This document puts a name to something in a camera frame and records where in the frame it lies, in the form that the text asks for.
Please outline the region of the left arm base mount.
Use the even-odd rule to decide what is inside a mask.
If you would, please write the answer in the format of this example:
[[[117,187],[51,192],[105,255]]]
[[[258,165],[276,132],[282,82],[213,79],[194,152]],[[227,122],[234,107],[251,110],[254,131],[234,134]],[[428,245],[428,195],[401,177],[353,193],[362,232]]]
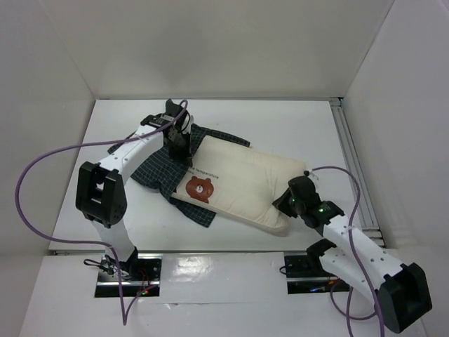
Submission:
[[[95,286],[96,298],[118,298],[119,281],[116,266],[113,266],[106,256],[100,260],[85,259],[83,264],[98,269],[98,277]],[[139,253],[133,270],[122,273],[123,296],[135,297],[138,291],[141,297],[159,297],[162,269],[162,256]]]

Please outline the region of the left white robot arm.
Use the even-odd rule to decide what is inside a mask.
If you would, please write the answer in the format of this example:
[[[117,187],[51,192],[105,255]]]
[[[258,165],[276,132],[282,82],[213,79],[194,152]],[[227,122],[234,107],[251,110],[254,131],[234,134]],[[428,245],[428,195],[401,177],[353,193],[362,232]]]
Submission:
[[[175,104],[167,100],[163,113],[145,117],[111,154],[96,163],[86,161],[79,168],[75,206],[107,243],[105,259],[123,280],[134,278],[139,265],[138,250],[123,220],[128,207],[126,183],[159,150],[164,150],[171,162],[191,166],[191,125],[187,101]]]

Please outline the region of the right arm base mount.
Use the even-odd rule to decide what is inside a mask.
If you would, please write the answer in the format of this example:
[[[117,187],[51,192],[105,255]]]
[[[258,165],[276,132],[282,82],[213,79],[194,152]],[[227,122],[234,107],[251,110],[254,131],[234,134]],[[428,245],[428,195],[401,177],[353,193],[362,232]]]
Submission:
[[[286,277],[288,294],[348,292],[349,286],[319,267],[305,252],[285,253],[279,272]]]

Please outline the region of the cream bear pillow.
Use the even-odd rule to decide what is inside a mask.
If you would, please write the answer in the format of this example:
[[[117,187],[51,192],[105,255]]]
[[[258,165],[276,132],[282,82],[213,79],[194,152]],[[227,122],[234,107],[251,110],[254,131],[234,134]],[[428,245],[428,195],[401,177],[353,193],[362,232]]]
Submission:
[[[273,202],[306,167],[302,160],[206,136],[193,156],[193,166],[171,196],[283,237],[290,221]]]

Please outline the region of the dark plaid pillowcase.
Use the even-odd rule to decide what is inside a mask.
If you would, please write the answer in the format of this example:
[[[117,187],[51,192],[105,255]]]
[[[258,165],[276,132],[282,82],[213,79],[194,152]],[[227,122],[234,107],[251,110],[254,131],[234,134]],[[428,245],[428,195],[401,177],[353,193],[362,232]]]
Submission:
[[[201,142],[206,136],[218,138],[231,143],[249,147],[250,141],[222,131],[209,129],[192,124],[190,151],[195,154]],[[216,213],[201,208],[185,201],[171,197],[187,172],[187,167],[173,161],[169,157],[167,146],[163,146],[154,154],[150,155],[131,175],[131,178],[144,187],[159,191],[170,204],[175,206],[184,216],[195,223],[209,227]]]

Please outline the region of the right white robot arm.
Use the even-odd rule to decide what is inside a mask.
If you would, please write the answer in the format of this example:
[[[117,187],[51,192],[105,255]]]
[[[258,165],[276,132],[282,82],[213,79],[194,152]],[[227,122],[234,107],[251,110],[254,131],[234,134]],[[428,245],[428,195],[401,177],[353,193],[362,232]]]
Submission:
[[[291,179],[273,205],[321,236],[306,250],[308,271],[333,275],[358,291],[373,304],[383,327],[401,333],[433,308],[424,270],[390,255],[353,226],[337,204],[320,198],[309,177]]]

